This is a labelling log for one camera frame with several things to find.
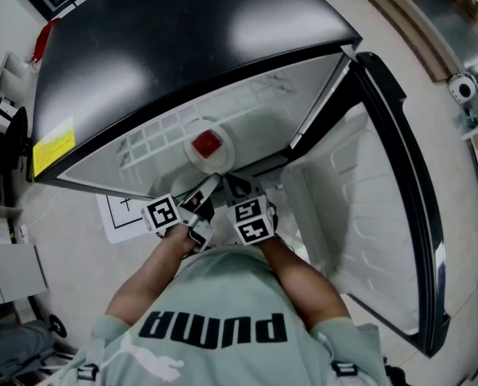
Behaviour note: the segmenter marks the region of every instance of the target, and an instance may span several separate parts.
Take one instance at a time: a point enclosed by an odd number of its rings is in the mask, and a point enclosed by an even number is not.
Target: red food block
[[[208,158],[221,147],[221,140],[211,130],[207,130],[192,141],[192,146],[203,158]]]

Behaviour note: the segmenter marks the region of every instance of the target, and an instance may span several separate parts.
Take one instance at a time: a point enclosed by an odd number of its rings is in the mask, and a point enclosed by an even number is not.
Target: black refrigerator top
[[[33,144],[70,119],[76,146],[40,176],[214,89],[360,41],[324,0],[88,0],[47,42]]]

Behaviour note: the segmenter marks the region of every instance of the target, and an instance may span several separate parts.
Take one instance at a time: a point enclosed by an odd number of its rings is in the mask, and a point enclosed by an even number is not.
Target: t-shirt
[[[361,384],[389,385],[377,327],[334,318],[309,333],[254,247],[188,258],[135,325],[102,316],[91,336],[105,342],[105,385],[326,385],[332,361],[355,364]],[[62,384],[76,383],[85,355]]]

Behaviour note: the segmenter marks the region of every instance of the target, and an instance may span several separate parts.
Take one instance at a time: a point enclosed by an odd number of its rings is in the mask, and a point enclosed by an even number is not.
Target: person's left arm
[[[141,268],[116,292],[105,314],[133,326],[146,313],[194,247],[188,230],[182,225],[170,229]]]

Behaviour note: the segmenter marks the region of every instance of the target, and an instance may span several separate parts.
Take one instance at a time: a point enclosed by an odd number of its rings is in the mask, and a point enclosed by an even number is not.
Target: yellow sticker
[[[35,176],[64,156],[75,145],[75,131],[72,127],[72,117],[70,117],[33,146]]]

